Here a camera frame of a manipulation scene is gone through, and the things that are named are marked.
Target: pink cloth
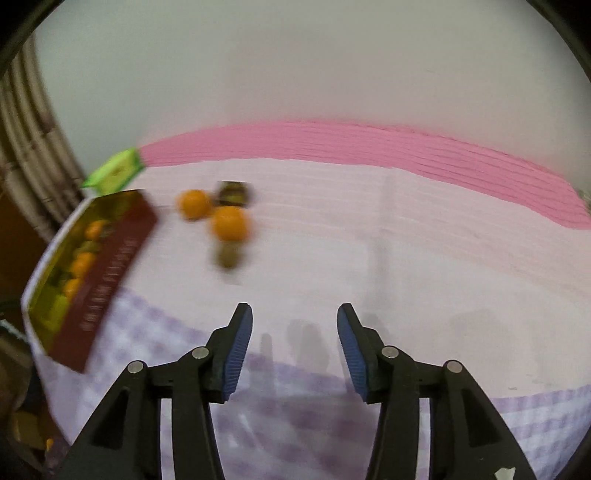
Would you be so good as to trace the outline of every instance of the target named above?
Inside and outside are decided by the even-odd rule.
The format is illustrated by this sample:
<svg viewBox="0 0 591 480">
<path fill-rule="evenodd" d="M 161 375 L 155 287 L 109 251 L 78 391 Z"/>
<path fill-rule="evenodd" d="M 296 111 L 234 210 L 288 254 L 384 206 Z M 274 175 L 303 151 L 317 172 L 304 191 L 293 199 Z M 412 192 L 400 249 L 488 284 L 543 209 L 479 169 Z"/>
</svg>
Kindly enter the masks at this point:
<svg viewBox="0 0 591 480">
<path fill-rule="evenodd" d="M 396 167 L 526 206 L 569 228 L 591 229 L 566 180 L 527 160 L 404 128 L 279 122 L 212 128 L 141 148 L 149 166 L 228 158 L 280 158 Z"/>
</svg>

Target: tangerine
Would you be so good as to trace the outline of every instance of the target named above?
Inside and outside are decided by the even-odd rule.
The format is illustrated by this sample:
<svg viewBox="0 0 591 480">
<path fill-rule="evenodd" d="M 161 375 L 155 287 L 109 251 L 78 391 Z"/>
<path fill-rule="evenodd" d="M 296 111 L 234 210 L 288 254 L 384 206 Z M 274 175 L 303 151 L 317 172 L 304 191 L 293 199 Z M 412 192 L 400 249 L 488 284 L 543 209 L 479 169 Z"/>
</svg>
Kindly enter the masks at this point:
<svg viewBox="0 0 591 480">
<path fill-rule="evenodd" d="M 213 234 L 222 241 L 243 242 L 248 238 L 249 221 L 244 209 L 217 207 L 212 217 Z"/>
<path fill-rule="evenodd" d="M 185 220 L 199 220 L 209 216 L 212 200 L 203 190 L 187 190 L 178 197 L 178 209 Z"/>
</svg>

